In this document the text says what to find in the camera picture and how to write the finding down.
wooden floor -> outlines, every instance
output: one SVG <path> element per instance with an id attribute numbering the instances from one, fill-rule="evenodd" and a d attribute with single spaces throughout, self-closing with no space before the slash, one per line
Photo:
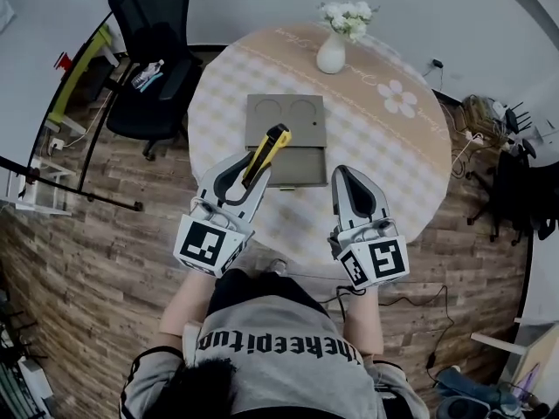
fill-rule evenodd
<path id="1" fill-rule="evenodd" d="M 87 126 L 100 104 L 78 108 L 73 115 Z M 87 142 L 55 153 L 53 160 L 79 169 Z M 464 144 L 461 137 L 454 141 L 457 148 Z M 154 162 L 143 159 L 142 147 L 104 129 L 86 185 L 101 195 L 141 200 L 142 213 L 70 196 L 72 217 L 24 214 L 12 207 L 0 215 L 0 258 L 12 298 L 38 321 L 30 333 L 35 352 L 49 357 L 41 363 L 56 397 L 57 418 L 115 417 L 130 363 L 148 346 L 163 308 L 184 278 L 172 248 L 180 215 L 188 211 L 197 189 L 188 145 L 180 139 L 160 146 Z M 472 168 L 483 172 L 496 160 L 495 152 L 482 151 Z M 452 178 L 437 215 L 409 244 L 410 276 L 381 288 L 382 302 L 407 296 L 420 303 L 448 285 L 449 314 L 456 326 L 441 342 L 432 374 L 458 364 L 474 379 L 486 381 L 502 368 L 505 355 L 469 340 L 469 334 L 506 336 L 519 305 L 527 244 L 512 248 L 509 228 L 491 244 L 487 217 L 466 225 L 466 217 L 486 199 L 474 182 Z M 257 245 L 248 253 L 259 266 L 273 255 Z M 320 299 L 336 285 L 317 278 L 299 281 Z M 329 309 L 340 322 L 337 304 L 330 303 Z M 424 367 L 448 325 L 444 297 L 423 307 L 401 302 L 381 313 L 386 358 L 404 368 L 433 408 L 437 396 Z"/>

black hair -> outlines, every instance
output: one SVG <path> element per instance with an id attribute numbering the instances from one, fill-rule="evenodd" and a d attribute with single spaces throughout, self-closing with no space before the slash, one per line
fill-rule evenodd
<path id="1" fill-rule="evenodd" d="M 229 417 L 236 371 L 229 359 L 207 360 L 195 367 L 182 363 L 143 419 L 183 417 L 185 404 L 189 417 Z"/>

round table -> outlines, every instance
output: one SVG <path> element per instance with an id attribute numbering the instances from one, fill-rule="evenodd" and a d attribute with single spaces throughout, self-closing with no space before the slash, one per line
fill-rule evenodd
<path id="1" fill-rule="evenodd" d="M 363 172 L 384 191 L 399 233 L 411 242 L 446 195 L 445 116 L 421 74 L 371 36 L 346 43 L 340 73 L 321 72 L 316 52 L 328 34 L 320 24 L 254 32 L 205 68 L 189 109 L 193 174 L 200 181 L 216 163 L 245 150 L 248 94 L 319 94 L 328 180 L 340 164 Z M 304 265 L 333 263 L 326 239 L 336 225 L 330 185 L 268 188 L 253 221 L 256 240 Z"/>

white vase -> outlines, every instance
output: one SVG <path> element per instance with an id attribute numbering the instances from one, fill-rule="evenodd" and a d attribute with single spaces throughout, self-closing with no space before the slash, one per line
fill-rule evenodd
<path id="1" fill-rule="evenodd" d="M 346 65 L 346 44 L 341 34 L 330 33 L 316 55 L 316 64 L 325 73 L 338 73 Z"/>

red object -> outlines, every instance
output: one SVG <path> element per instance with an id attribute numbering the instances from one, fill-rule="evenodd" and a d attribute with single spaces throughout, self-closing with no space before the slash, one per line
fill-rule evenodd
<path id="1" fill-rule="evenodd" d="M 59 68 L 64 69 L 67 72 L 72 66 L 72 60 L 68 57 L 67 53 L 62 53 L 59 60 L 56 62 L 54 67 L 58 70 Z"/>

